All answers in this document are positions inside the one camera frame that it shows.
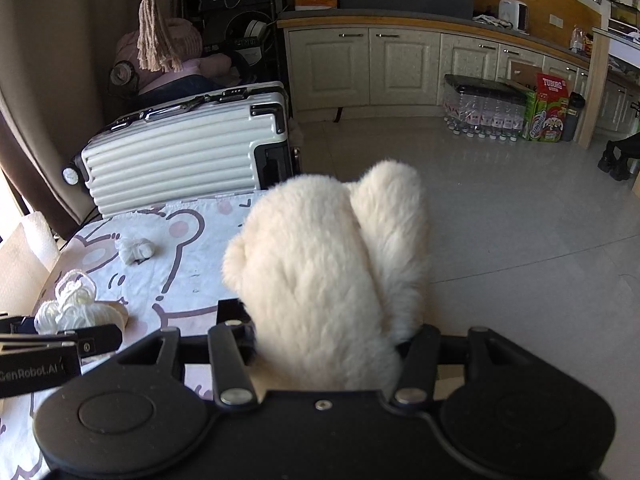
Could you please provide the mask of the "fluffy cream mitten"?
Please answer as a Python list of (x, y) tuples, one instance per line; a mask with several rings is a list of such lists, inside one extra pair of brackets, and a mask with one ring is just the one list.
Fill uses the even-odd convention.
[(391, 392), (425, 316), (427, 239), (424, 183), (396, 160), (262, 196), (221, 265), (255, 326), (256, 389)]

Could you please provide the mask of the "white ribbed suitcase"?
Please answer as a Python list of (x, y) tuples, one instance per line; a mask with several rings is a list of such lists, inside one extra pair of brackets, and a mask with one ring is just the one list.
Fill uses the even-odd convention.
[(103, 217), (172, 200), (266, 190), (293, 177), (279, 81), (187, 96), (122, 116), (63, 168)]

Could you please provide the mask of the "pink bedding bundle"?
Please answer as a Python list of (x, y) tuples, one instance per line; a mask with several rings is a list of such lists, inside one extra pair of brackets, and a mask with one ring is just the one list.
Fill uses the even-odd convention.
[(187, 76), (219, 82), (231, 74), (232, 59), (224, 53), (204, 55), (198, 30), (183, 18), (166, 22), (164, 43), (147, 44), (140, 32), (130, 32), (116, 44), (108, 82), (135, 96), (149, 93)]

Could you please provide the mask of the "cartoon bear bedsheet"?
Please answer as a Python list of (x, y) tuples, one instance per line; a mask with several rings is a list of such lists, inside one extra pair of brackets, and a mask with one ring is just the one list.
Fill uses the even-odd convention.
[[(27, 295), (20, 312), (35, 314), (43, 301), (53, 299), (55, 285), (68, 271), (81, 270), (96, 283), (99, 300), (126, 307), (125, 346), (167, 326), (184, 336), (203, 335), (216, 322), (218, 302), (232, 296), (221, 279), (228, 241), (260, 196), (175, 200), (96, 220), (74, 236), (42, 278), (20, 287)], [(125, 266), (115, 248), (122, 237), (150, 240), (154, 256)]]

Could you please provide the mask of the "black stand on floor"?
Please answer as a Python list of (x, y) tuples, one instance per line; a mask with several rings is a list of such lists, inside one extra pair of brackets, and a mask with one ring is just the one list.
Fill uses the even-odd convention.
[(608, 140), (598, 161), (598, 168), (615, 181), (626, 181), (630, 178), (628, 162), (638, 159), (640, 154), (640, 133), (623, 140)]

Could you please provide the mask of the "white yarn bundle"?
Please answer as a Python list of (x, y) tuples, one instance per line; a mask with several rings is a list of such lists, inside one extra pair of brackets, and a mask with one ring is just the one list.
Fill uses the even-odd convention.
[(45, 301), (34, 316), (39, 335), (114, 324), (123, 333), (129, 320), (118, 301), (96, 298), (96, 283), (81, 270), (67, 272), (55, 286), (54, 298)]

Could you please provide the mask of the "wooden table leg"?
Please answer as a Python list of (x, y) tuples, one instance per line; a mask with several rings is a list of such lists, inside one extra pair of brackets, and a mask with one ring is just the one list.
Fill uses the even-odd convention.
[(610, 44), (611, 39), (605, 35), (604, 30), (598, 28), (593, 29), (593, 46), (587, 81), (588, 92), (586, 105), (580, 115), (580, 124), (577, 130), (577, 144), (585, 150), (588, 150), (593, 138), (604, 87), (608, 79), (608, 49), (610, 48)]

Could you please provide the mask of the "white toaster appliance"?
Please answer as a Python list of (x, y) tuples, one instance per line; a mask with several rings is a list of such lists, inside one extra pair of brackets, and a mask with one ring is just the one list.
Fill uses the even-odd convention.
[(520, 0), (500, 0), (498, 18), (509, 23), (511, 28), (518, 32), (527, 32), (528, 6)]

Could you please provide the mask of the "brown curtain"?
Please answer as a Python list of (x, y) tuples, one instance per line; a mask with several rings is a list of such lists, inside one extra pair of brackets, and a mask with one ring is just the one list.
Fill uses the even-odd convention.
[(60, 237), (93, 201), (62, 171), (102, 122), (89, 0), (1, 0), (1, 118), (17, 153), (6, 173)]

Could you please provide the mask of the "cream kitchen cabinets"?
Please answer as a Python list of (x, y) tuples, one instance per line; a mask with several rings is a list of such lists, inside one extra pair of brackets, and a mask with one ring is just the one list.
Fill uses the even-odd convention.
[(447, 75), (503, 80), (526, 66), (588, 98), (588, 58), (557, 44), (446, 16), (375, 10), (282, 14), (299, 122), (442, 114)]

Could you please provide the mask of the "red green carton box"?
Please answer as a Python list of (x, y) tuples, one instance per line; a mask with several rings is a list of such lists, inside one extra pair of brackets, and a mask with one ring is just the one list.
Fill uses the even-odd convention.
[(565, 79), (538, 72), (535, 87), (527, 93), (523, 139), (530, 142), (559, 142), (564, 132), (568, 98)]

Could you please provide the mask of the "pink fringed tassel cloth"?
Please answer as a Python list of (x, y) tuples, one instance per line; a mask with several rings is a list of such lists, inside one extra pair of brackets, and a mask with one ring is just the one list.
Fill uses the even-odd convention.
[(138, 61), (149, 72), (178, 72), (182, 62), (172, 42), (158, 0), (141, 0), (139, 6)]

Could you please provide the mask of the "white cloth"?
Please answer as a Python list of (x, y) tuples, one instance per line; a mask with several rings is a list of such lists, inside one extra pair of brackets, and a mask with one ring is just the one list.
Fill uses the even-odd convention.
[(116, 240), (115, 248), (125, 266), (149, 260), (155, 252), (155, 245), (146, 238), (122, 237)]

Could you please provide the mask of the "pack of water bottles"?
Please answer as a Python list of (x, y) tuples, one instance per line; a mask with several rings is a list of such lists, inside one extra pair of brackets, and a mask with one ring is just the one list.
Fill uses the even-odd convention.
[(526, 93), (513, 84), (447, 74), (442, 109), (457, 136), (516, 142), (525, 127)]

